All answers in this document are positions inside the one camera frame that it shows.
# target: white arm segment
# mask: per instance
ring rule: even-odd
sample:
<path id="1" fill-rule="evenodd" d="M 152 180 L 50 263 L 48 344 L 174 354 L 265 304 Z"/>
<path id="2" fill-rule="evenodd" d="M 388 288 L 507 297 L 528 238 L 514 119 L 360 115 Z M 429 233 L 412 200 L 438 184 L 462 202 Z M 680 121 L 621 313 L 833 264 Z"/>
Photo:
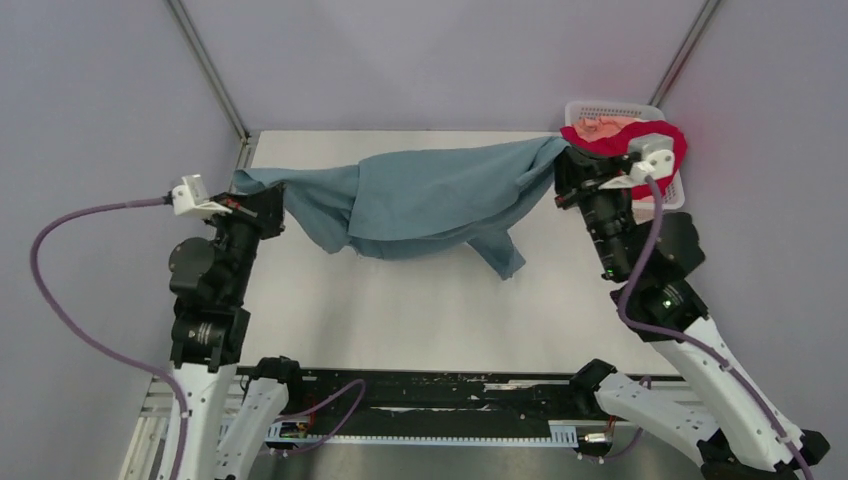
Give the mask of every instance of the white arm segment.
<path id="1" fill-rule="evenodd" d="M 727 358 L 733 368 L 757 389 L 772 412 L 775 412 L 789 439 L 798 449 L 802 447 L 801 429 L 781 415 L 762 394 L 727 348 L 711 318 L 699 318 L 683 333 L 701 340 Z M 730 449 L 742 464 L 759 470 L 774 471 L 775 464 L 788 464 L 792 461 L 792 453 L 777 438 L 777 432 L 771 427 L 768 418 L 742 385 L 730 372 L 722 370 L 712 357 L 694 345 L 678 343 L 675 340 L 654 342 L 651 345 L 689 382 L 692 390 L 704 402 L 704 406 L 715 416 Z"/>
<path id="2" fill-rule="evenodd" d="M 607 376 L 595 392 L 595 399 L 604 412 L 639 425 L 699 466 L 704 460 L 698 442 L 709 440 L 718 430 L 711 415 L 675 403 L 621 373 Z"/>
<path id="3" fill-rule="evenodd" d="M 241 410 L 218 445 L 216 479 L 247 478 L 269 426 L 288 402 L 288 387 L 276 379 L 259 378 L 250 382 Z"/>
<path id="4" fill-rule="evenodd" d="M 208 480 L 215 469 L 215 446 L 224 412 L 227 391 L 236 375 L 236 365 L 224 365 L 209 373 L 206 365 L 184 363 L 173 371 L 182 387 L 191 415 L 188 418 L 185 450 L 179 476 L 183 480 Z M 180 426 L 180 409 L 176 400 L 171 407 L 168 437 L 159 467 L 158 480 L 167 480 L 174 466 Z"/>

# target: robotic arm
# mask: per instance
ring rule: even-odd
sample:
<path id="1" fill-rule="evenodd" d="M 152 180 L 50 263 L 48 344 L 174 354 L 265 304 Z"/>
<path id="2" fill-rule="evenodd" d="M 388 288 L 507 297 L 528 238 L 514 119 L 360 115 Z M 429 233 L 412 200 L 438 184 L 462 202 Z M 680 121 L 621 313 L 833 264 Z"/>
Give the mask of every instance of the robotic arm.
<path id="1" fill-rule="evenodd" d="M 666 400 L 600 360 L 584 367 L 572 382 L 580 386 L 588 404 L 662 438 L 700 465 L 707 479 L 795 479 L 793 470 L 800 465 L 792 450 L 815 465 L 829 445 L 819 432 L 801 430 L 783 417 L 765 398 L 686 282 L 705 259 L 689 214 L 664 215 L 644 270 L 636 272 L 638 278 L 630 278 L 652 225 L 636 225 L 629 190 L 621 189 L 645 183 L 648 175 L 671 174 L 673 156 L 660 137 L 635 139 L 630 152 L 618 157 L 566 148 L 555 163 L 556 201 L 560 208 L 580 209 L 603 265 L 603 278 L 635 282 L 626 312 L 620 313 L 642 341 L 689 382 L 709 413 Z M 617 302 L 623 291 L 612 292 L 613 300 Z M 739 381 L 740 376 L 750 388 Z M 785 434 L 773 428 L 771 414 Z"/>

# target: red cloth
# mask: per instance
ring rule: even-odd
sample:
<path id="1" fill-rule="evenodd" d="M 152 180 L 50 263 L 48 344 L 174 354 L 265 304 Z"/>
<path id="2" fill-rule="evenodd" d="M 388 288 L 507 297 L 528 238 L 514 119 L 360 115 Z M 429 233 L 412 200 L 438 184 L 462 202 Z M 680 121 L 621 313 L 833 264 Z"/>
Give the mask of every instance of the red cloth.
<path id="1" fill-rule="evenodd" d="M 652 122 L 634 122 L 626 127 L 622 128 L 620 132 L 613 135 L 612 137 L 601 138 L 599 140 L 595 140 L 594 142 L 587 142 L 580 138 L 577 135 L 577 131 L 574 127 L 562 127 L 560 129 L 560 133 L 562 133 L 562 137 L 569 141 L 572 145 L 585 148 L 590 152 L 594 152 L 600 155 L 624 155 L 627 153 L 627 145 L 630 143 L 630 140 L 634 138 L 641 137 L 643 135 L 648 135 L 650 133 L 659 133 L 662 135 L 668 135 L 674 140 L 674 146 L 672 150 L 674 151 L 674 172 L 677 173 L 677 170 L 680 169 L 680 164 L 683 163 L 683 157 L 686 155 L 686 138 L 683 136 L 683 132 L 681 132 L 674 125 L 663 121 L 663 120 L 655 120 Z M 665 189 L 671 184 L 674 175 L 669 175 L 668 177 L 661 178 L 657 180 L 657 184 L 660 187 L 660 191 L 665 194 Z M 647 185 L 640 185 L 638 187 L 633 188 L 633 200 L 639 200 L 645 197 L 651 196 L 651 189 L 648 188 Z"/>

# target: gray floor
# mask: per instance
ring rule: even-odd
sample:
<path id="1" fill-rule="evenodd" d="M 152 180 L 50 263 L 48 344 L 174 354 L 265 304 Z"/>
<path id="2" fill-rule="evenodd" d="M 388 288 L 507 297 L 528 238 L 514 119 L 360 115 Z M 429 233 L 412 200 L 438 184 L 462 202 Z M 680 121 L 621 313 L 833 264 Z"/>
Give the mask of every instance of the gray floor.
<path id="1" fill-rule="evenodd" d="M 626 443 L 630 432 L 616 437 Z M 249 480 L 697 480 L 695 465 L 646 436 L 628 457 L 607 465 L 552 448 L 325 445 L 303 457 L 262 456 Z"/>

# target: metal pole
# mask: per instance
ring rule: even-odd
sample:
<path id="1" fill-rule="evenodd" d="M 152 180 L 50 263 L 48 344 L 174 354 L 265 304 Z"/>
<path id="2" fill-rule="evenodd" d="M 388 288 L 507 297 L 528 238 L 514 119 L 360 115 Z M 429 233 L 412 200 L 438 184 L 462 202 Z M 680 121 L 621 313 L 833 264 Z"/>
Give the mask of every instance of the metal pole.
<path id="1" fill-rule="evenodd" d="M 206 53 L 206 49 L 200 41 L 200 36 L 194 28 L 194 24 L 188 14 L 188 10 L 186 10 L 182 0 L 165 0 L 165 4 L 168 5 L 171 14 L 174 16 L 174 20 L 180 27 L 180 31 L 183 33 L 183 36 L 188 42 L 189 48 L 194 54 L 195 59 L 197 59 L 200 64 L 200 68 L 203 71 L 203 75 L 206 77 L 206 81 L 209 82 L 209 86 L 215 93 L 215 98 L 218 100 L 218 104 L 220 104 L 221 109 L 224 110 L 227 120 L 230 122 L 233 130 L 235 130 L 236 135 L 238 135 L 239 141 L 242 144 L 242 149 L 244 149 L 249 137 L 247 129 L 244 127 L 244 122 L 242 122 L 235 105 L 233 105 L 232 99 L 230 99 L 230 95 L 227 93 L 227 89 L 224 88 L 224 84 L 218 76 L 218 71 L 215 70 L 212 60 L 209 59 L 209 54 Z"/>
<path id="2" fill-rule="evenodd" d="M 695 49 L 695 46 L 698 45 L 698 41 L 704 35 L 704 32 L 710 25 L 710 22 L 715 17 L 718 7 L 721 6 L 722 3 L 724 3 L 724 0 L 706 0 L 704 2 L 703 7 L 701 7 L 701 11 L 698 12 L 698 16 L 695 17 L 695 21 L 689 28 L 689 33 L 686 34 L 686 38 L 683 39 L 680 49 L 677 50 L 674 60 L 671 61 L 665 75 L 663 75 L 662 80 L 660 80 L 659 85 L 657 85 L 657 89 L 654 91 L 654 95 L 651 97 L 649 105 L 659 108 L 663 101 L 665 101 L 668 93 L 677 81 L 677 77 L 680 76 L 680 72 L 683 71 L 683 67 L 692 55 L 692 51 Z"/>

